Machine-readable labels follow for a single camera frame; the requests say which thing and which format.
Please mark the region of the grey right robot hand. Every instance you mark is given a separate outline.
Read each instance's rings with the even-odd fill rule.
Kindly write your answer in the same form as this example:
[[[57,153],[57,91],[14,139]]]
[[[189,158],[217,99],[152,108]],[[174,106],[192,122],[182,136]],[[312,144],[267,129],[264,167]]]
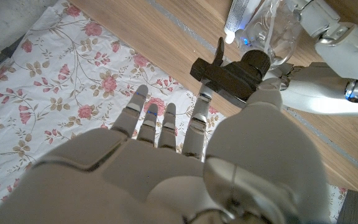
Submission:
[[[0,204],[0,223],[328,223],[326,176],[309,137],[281,111],[280,80],[263,81],[203,147],[200,124],[175,151],[174,106],[157,145],[141,86],[111,129],[42,156]],[[194,157],[202,149],[204,160]]]

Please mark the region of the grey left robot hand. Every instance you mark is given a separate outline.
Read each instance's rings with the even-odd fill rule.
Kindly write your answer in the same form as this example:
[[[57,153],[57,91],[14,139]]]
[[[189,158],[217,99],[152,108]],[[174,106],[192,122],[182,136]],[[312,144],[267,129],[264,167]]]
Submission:
[[[287,1],[323,59],[307,67],[284,63],[266,74],[281,79],[285,105],[314,114],[358,116],[358,25],[342,22],[325,1]]]

